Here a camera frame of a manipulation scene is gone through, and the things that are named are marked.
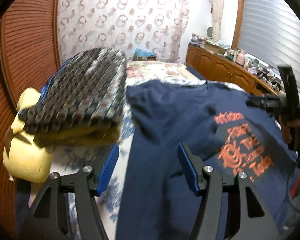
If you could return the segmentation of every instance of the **wooden louvered door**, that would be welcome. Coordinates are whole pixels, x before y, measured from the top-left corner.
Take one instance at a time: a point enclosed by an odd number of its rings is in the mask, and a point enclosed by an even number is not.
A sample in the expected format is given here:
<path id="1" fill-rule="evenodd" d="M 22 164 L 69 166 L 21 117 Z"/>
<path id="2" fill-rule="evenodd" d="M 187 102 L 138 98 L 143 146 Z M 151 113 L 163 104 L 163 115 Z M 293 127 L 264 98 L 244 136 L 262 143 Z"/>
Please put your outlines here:
<path id="1" fill-rule="evenodd" d="M 40 89 L 59 67 L 58 0 L 15 0 L 1 20 L 4 73 L 15 102 L 24 89 Z"/>
<path id="2" fill-rule="evenodd" d="M 24 89 L 40 89 L 60 67 L 58 0 L 15 0 L 0 21 L 0 223 L 16 237 L 14 182 L 2 165 L 4 135 Z"/>

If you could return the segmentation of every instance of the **bed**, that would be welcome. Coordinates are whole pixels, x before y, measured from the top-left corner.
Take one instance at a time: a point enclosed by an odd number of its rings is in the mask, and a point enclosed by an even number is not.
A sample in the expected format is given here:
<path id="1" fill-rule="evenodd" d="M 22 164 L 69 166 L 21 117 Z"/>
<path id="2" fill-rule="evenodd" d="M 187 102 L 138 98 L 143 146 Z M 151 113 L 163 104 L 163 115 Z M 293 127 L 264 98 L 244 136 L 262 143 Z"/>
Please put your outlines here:
<path id="1" fill-rule="evenodd" d="M 126 86 L 139 85 L 149 80 L 160 80 L 161 82 L 181 85 L 198 85 L 206 82 L 194 69 L 190 71 L 183 64 L 163 63 L 159 61 L 130 61 L 127 65 Z M 243 90 L 235 84 L 225 84 L 228 87 Z M 119 159 L 106 192 L 101 197 L 96 198 L 97 207 L 110 240 L 115 239 L 122 189 L 135 130 L 131 117 L 131 109 L 126 100 L 124 102 L 123 114 L 121 136 L 118 141 L 120 149 Z M 84 166 L 91 165 L 98 153 L 105 149 L 103 146 L 54 147 L 50 172 L 58 172 L 61 176 L 76 173 Z M 28 210 L 25 202 L 31 206 L 41 185 L 40 183 L 32 183 L 29 197 L 29 194 L 26 193 L 30 190 L 29 183 L 25 181 L 19 182 L 16 197 L 17 227 L 20 227 L 21 221 Z M 73 193 L 69 194 L 69 210 L 74 239 L 81 239 Z"/>

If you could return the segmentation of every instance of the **white curtain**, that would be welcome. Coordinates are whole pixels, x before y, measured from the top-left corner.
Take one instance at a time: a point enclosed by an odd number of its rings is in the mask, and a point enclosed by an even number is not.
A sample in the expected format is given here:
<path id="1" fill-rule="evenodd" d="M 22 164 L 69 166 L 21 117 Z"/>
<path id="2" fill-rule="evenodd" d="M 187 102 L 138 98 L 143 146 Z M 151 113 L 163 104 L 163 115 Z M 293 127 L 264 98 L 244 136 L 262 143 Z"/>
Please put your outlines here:
<path id="1" fill-rule="evenodd" d="M 221 39 L 221 19 L 225 0 L 212 0 L 213 30 L 212 40 L 218 42 Z"/>
<path id="2" fill-rule="evenodd" d="M 189 18 L 187 0 L 59 0 L 61 61 L 94 47 L 136 48 L 177 62 Z"/>

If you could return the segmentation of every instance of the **wooden cabinet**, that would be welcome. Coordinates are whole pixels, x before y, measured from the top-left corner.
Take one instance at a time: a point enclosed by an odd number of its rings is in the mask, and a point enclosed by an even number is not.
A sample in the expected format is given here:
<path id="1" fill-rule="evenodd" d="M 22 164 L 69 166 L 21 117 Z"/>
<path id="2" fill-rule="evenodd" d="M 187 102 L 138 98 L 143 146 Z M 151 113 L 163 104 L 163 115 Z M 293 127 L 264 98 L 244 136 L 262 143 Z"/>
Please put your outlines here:
<path id="1" fill-rule="evenodd" d="M 197 60 L 197 50 L 195 47 L 189 46 L 187 57 L 186 57 L 186 64 L 191 67 L 194 67 L 196 60 Z"/>
<path id="2" fill-rule="evenodd" d="M 233 67 L 222 61 L 222 60 L 216 60 L 215 65 L 215 81 L 221 81 L 221 82 L 229 82 L 231 73 L 233 71 Z"/>
<path id="3" fill-rule="evenodd" d="M 214 80 L 215 77 L 215 62 L 211 54 L 203 53 L 198 56 L 194 64 L 194 69 L 198 71 L 207 80 Z"/>
<path id="4" fill-rule="evenodd" d="M 266 93 L 277 95 L 276 92 L 259 80 L 258 77 L 250 74 L 241 65 L 216 54 L 211 54 L 205 49 L 189 45 L 186 64 L 192 66 L 207 80 L 230 82 L 254 95 Z"/>
<path id="5" fill-rule="evenodd" d="M 249 93 L 251 93 L 255 84 L 255 81 L 252 78 L 239 69 L 235 69 L 233 73 L 231 73 L 230 82 L 242 87 Z"/>

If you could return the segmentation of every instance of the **window blind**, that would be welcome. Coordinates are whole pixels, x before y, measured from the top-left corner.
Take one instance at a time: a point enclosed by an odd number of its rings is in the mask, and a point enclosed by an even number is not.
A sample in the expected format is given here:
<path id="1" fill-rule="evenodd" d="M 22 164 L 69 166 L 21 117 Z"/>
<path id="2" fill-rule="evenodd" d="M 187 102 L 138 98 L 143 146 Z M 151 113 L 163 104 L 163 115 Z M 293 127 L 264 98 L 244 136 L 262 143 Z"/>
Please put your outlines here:
<path id="1" fill-rule="evenodd" d="M 238 48 L 273 67 L 291 65 L 300 87 L 300 21 L 284 0 L 244 0 Z"/>

